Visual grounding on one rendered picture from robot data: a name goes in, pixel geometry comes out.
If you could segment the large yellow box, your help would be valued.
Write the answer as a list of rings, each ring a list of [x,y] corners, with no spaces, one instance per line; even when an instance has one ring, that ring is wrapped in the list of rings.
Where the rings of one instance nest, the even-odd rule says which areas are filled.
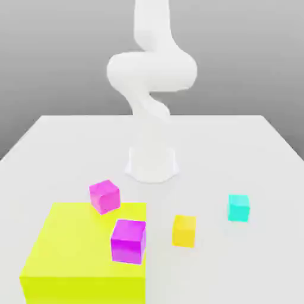
[[[145,203],[104,215],[87,202],[54,203],[20,274],[26,304],[146,304],[145,263],[112,261],[119,219],[145,221]]]

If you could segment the small cyan cube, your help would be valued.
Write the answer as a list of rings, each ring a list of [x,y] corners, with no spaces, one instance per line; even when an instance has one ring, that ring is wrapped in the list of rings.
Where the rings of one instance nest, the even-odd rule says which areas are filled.
[[[230,194],[227,217],[230,221],[248,222],[250,213],[249,197],[243,194]]]

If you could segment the small orange-yellow cube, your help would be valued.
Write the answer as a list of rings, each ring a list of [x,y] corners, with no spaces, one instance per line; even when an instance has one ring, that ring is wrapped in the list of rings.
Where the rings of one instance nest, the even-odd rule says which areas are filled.
[[[196,217],[175,215],[172,243],[175,246],[193,248],[195,244]]]

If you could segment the small purple cube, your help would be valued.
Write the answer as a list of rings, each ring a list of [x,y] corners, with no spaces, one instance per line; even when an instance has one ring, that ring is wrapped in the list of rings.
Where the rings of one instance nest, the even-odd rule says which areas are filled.
[[[146,235],[145,221],[118,219],[110,238],[112,261],[142,264]]]

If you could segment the small pink cube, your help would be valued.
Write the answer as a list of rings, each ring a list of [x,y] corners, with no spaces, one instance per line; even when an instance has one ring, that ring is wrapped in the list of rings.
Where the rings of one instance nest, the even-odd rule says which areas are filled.
[[[121,205],[120,190],[110,180],[89,186],[92,206],[103,215],[118,209]]]

